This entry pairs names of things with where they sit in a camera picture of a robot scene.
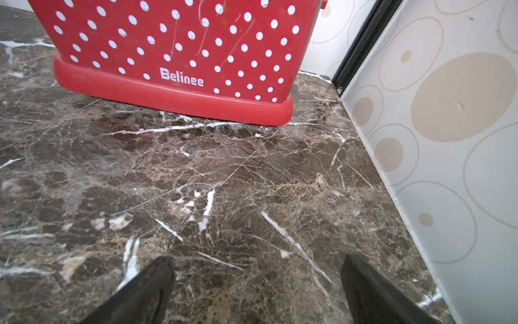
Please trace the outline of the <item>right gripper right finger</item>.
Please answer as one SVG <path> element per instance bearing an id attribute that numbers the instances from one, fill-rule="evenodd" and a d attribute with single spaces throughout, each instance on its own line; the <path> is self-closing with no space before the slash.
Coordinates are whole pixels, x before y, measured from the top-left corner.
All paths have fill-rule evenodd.
<path id="1" fill-rule="evenodd" d="M 363 255 L 347 254 L 341 282 L 354 323 L 437 323 L 414 304 Z"/>

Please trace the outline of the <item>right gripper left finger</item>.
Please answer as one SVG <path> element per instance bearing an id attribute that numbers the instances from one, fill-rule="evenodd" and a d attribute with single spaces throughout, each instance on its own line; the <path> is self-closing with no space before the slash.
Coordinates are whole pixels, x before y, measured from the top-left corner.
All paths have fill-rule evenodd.
<path id="1" fill-rule="evenodd" d="M 158 257 L 81 322 L 160 324 L 174 284 L 172 258 Z"/>

